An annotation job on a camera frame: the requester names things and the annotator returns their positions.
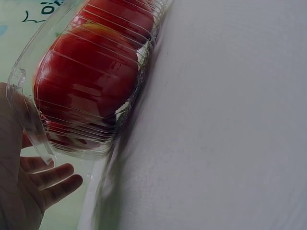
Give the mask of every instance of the plastic clamshell container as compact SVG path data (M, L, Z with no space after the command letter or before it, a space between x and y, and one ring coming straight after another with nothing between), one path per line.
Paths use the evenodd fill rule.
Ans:
M38 154L97 160L123 128L167 0L66 0L11 70L7 97Z

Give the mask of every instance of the tomato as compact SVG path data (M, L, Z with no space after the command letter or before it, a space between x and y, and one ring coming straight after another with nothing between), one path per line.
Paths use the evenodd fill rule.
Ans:
M92 150L100 147L101 142L113 137L115 132L115 115L103 119L102 124L86 124L71 127L65 122L45 121L47 138L58 149L65 151Z
M35 75L34 99L50 121L96 123L131 96L138 75L135 48L113 30L84 24L57 38Z
M154 26L153 11L147 0L89 0L73 22L84 24L89 20L130 38L136 48L150 39Z

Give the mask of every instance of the background wall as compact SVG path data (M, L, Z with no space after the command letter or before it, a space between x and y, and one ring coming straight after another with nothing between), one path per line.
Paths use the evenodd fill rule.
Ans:
M306 9L175 1L100 229L306 229Z

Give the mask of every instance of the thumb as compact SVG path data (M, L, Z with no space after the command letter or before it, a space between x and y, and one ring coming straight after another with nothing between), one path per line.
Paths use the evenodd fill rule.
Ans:
M0 83L0 180L17 184L22 141L23 128L6 98L6 84Z

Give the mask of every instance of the hand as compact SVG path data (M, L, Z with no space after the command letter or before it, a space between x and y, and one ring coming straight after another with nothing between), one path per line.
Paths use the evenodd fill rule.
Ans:
M53 168L39 157L20 157L21 149L30 145L7 102L6 84L0 83L1 230L39 229L45 210L83 182L81 176L72 175L70 164Z

